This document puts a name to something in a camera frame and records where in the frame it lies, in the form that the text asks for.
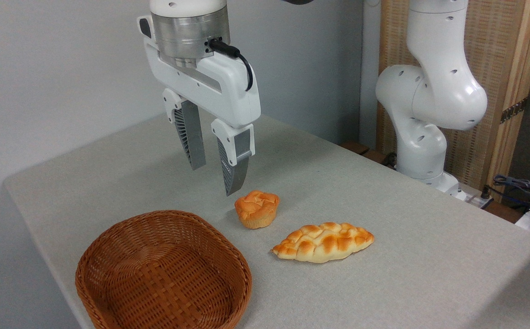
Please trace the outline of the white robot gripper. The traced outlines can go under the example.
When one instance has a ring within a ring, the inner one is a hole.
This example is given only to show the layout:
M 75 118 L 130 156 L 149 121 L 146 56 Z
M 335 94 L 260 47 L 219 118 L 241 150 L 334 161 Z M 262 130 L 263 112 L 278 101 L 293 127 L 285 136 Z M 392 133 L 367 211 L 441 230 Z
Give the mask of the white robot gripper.
M 215 53 L 196 68 L 181 68 L 160 59 L 156 43 L 144 37 L 146 56 L 162 92 L 168 121 L 175 126 L 192 170 L 206 164 L 199 110 L 210 112 L 217 137 L 226 195 L 244 184 L 249 158 L 256 154 L 254 126 L 261 115 L 258 85 L 246 91 L 247 70 L 241 60 Z

